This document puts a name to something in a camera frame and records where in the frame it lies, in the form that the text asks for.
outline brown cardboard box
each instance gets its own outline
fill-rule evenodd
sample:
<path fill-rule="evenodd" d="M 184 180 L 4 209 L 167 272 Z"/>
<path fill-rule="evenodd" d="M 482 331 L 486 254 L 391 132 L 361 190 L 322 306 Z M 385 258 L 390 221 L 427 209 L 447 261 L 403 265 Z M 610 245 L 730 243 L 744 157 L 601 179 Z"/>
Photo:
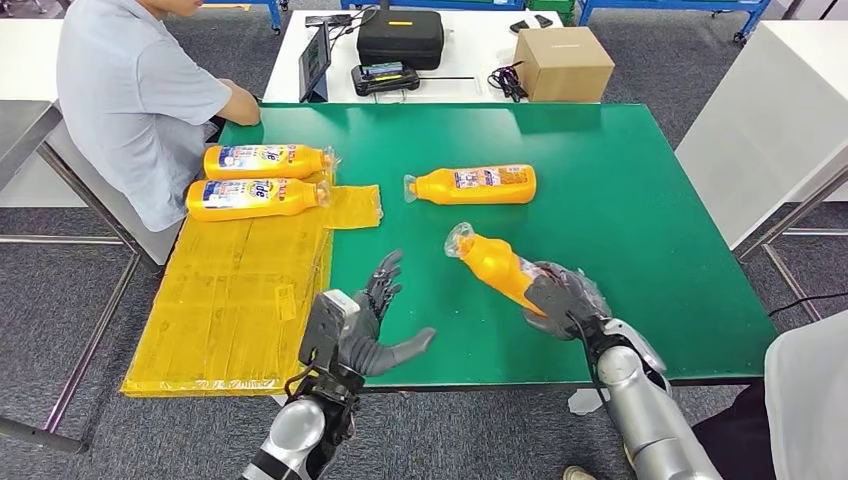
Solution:
<path fill-rule="evenodd" d="M 515 62 L 531 102 L 599 102 L 615 67 L 588 27 L 525 28 Z"/>

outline yellow plastic packaging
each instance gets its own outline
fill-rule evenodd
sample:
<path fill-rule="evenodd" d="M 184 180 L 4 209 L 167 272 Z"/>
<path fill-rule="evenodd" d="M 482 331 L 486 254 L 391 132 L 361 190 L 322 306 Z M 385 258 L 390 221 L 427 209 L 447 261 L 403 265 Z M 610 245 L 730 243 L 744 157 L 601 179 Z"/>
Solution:
<path fill-rule="evenodd" d="M 513 302 L 545 315 L 524 298 L 524 292 L 544 271 L 513 253 L 505 241 L 478 235 L 471 224 L 463 222 L 445 240 L 445 254 L 465 262 L 477 278 Z"/>
<path fill-rule="evenodd" d="M 188 214 L 203 222 L 291 216 L 329 204 L 326 181 L 314 184 L 294 178 L 201 180 L 191 184 L 186 195 Z"/>
<path fill-rule="evenodd" d="M 536 172 L 530 165 L 440 168 L 423 177 L 403 178 L 407 202 L 418 198 L 439 205 L 527 203 L 536 195 Z"/>
<path fill-rule="evenodd" d="M 312 300 L 329 288 L 334 231 L 380 223 L 377 185 L 331 189 L 330 207 L 293 217 L 187 218 L 121 392 L 283 393 L 303 371 L 297 353 Z"/>
<path fill-rule="evenodd" d="M 302 179 L 322 170 L 332 171 L 337 164 L 332 148 L 306 145 L 215 145 L 203 154 L 203 171 L 210 180 Z"/>

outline silver robotic arm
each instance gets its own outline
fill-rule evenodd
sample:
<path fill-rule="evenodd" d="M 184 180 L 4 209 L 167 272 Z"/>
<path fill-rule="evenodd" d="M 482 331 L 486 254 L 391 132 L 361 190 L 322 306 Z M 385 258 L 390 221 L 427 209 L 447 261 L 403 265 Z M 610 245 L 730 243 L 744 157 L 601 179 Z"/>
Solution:
<path fill-rule="evenodd" d="M 394 347 L 377 342 L 383 315 L 400 291 L 393 283 L 399 260 L 400 252 L 386 257 L 352 299 L 338 290 L 316 296 L 298 355 L 307 367 L 287 382 L 288 401 L 242 479 L 318 479 L 336 447 L 353 435 L 364 376 L 379 375 L 427 349 L 433 329 Z M 609 391 L 605 407 L 639 480 L 721 480 L 671 398 L 666 367 L 651 345 L 612 317 L 595 284 L 581 272 L 538 265 L 546 275 L 535 279 L 525 297 L 546 315 L 525 310 L 524 316 L 560 340 L 583 343 L 598 394 L 601 388 Z"/>
<path fill-rule="evenodd" d="M 394 281 L 401 256 L 397 250 L 384 258 L 353 298 L 340 290 L 315 297 L 298 353 L 306 369 L 286 382 L 288 400 L 242 479 L 318 479 L 336 447 L 353 436 L 365 376 L 380 375 L 427 350 L 436 334 L 432 328 L 391 347 L 377 341 L 386 309 L 401 290 Z"/>
<path fill-rule="evenodd" d="M 580 272 L 540 263 L 525 297 L 547 314 L 525 311 L 534 327 L 584 343 L 590 374 L 609 391 L 605 407 L 624 439 L 639 480 L 720 480 L 671 398 L 665 364 L 627 323 L 612 318 L 597 287 Z"/>

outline yellow detergent bottle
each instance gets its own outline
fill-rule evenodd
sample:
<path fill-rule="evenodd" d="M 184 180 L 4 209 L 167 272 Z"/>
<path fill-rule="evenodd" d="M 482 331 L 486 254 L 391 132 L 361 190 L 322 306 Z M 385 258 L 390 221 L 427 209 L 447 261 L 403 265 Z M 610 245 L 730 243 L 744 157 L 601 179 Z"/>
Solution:
<path fill-rule="evenodd" d="M 188 214 L 203 222 L 271 215 L 297 215 L 330 204 L 326 181 L 306 183 L 294 178 L 201 180 L 188 188 Z"/>
<path fill-rule="evenodd" d="M 203 154 L 203 171 L 211 180 L 306 178 L 337 163 L 332 148 L 306 145 L 215 145 Z"/>
<path fill-rule="evenodd" d="M 527 203 L 536 195 L 536 172 L 530 165 L 440 168 L 423 177 L 403 178 L 407 202 L 417 198 L 439 205 Z"/>
<path fill-rule="evenodd" d="M 505 241 L 477 235 L 469 223 L 463 222 L 448 235 L 445 254 L 465 262 L 477 278 L 510 300 L 545 315 L 524 298 L 524 292 L 533 279 L 544 275 L 544 271 L 512 253 L 512 247 Z"/>

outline blue metal frame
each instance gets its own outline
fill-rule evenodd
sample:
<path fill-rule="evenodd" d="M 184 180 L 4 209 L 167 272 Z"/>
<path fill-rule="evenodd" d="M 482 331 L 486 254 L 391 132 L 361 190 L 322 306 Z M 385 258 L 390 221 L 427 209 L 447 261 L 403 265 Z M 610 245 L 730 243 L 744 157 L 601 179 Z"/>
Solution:
<path fill-rule="evenodd" d="M 354 5 L 379 5 L 379 0 L 340 0 L 342 10 Z M 507 0 L 505 3 L 453 2 L 451 0 L 391 0 L 393 7 L 422 7 L 455 10 L 524 10 L 524 0 Z"/>
<path fill-rule="evenodd" d="M 747 37 L 760 20 L 771 0 L 760 1 L 705 1 L 698 0 L 577 0 L 581 13 L 578 25 L 589 23 L 589 16 L 596 8 L 651 8 L 656 10 L 705 10 L 708 12 L 748 12 L 748 21 L 737 35 Z"/>
<path fill-rule="evenodd" d="M 280 0 L 204 0 L 204 3 L 209 4 L 248 4 L 248 5 L 267 5 L 268 12 L 271 14 L 271 29 L 280 33 Z M 282 2 L 284 6 L 288 5 L 288 0 Z"/>

